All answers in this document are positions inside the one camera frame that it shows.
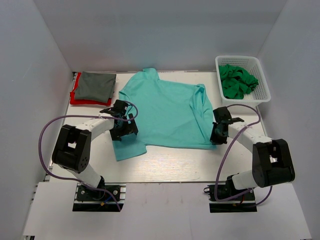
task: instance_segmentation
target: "red folded cloth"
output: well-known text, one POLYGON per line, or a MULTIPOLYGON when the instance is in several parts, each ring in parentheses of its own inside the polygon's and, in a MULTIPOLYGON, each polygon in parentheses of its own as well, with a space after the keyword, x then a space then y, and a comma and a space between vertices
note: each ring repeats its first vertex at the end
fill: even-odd
POLYGON ((75 79, 75 84, 72 92, 70 92, 70 104, 71 105, 79 105, 79 104, 98 104, 98 105, 103 105, 103 106, 110 106, 111 105, 111 98, 109 98, 108 102, 101 102, 101 101, 94 101, 94 100, 80 100, 80 99, 75 99, 75 90, 78 87, 78 81, 81 76, 81 72, 78 72, 76 79, 75 79))

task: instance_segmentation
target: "turquoise cloth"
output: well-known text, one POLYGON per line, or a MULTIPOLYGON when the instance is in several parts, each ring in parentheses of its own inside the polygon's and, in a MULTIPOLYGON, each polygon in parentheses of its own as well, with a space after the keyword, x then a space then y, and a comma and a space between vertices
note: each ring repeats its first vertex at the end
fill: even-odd
MULTIPOLYGON (((129 80, 119 99, 137 106, 139 132, 113 141, 117 161, 145 154, 146 145, 215 149, 210 142, 213 108, 203 84, 160 80, 154 68, 145 68, 129 80)), ((135 115, 135 108, 129 113, 135 115)))

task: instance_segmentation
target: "gray folded cloth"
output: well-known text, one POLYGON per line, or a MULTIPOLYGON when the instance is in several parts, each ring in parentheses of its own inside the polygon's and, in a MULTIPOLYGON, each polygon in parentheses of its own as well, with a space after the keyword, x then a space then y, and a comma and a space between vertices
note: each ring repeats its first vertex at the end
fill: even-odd
POLYGON ((107 103, 114 94, 116 76, 116 74, 83 71, 78 81, 78 87, 74 91, 74 99, 107 103))

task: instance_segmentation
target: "robotic arm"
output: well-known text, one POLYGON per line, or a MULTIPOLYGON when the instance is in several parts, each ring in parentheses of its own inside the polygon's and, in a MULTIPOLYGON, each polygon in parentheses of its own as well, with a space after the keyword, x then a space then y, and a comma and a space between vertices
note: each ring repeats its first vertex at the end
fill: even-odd
MULTIPOLYGON (((228 137, 235 138, 246 126, 241 118, 232 118, 227 107, 219 107, 213 114, 216 120, 210 137, 213 145, 226 144, 228 137)), ((252 170, 228 176, 225 189, 229 197, 243 189, 264 188, 295 179, 294 166, 285 140, 274 140, 247 128, 238 136, 237 141, 252 152, 252 170)))
POLYGON ((102 188, 105 180, 90 166, 90 148, 100 134, 110 131, 113 141, 121 141, 128 134, 138 134, 135 120, 121 121, 102 117, 127 119, 128 103, 116 100, 113 107, 100 111, 101 118, 94 118, 77 126, 62 126, 55 144, 52 161, 63 169, 68 170, 77 179, 94 188, 102 188))

